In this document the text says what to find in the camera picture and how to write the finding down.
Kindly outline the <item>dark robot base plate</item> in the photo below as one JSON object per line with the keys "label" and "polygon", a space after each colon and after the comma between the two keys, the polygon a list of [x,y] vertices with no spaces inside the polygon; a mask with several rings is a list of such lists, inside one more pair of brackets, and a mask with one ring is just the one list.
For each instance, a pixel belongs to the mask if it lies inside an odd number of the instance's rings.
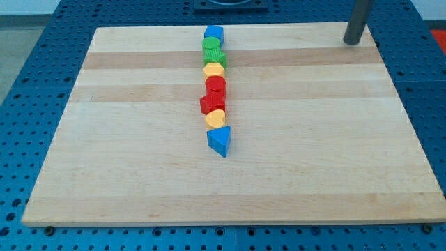
{"label": "dark robot base plate", "polygon": [[267,10],[269,0],[194,0],[194,11]]}

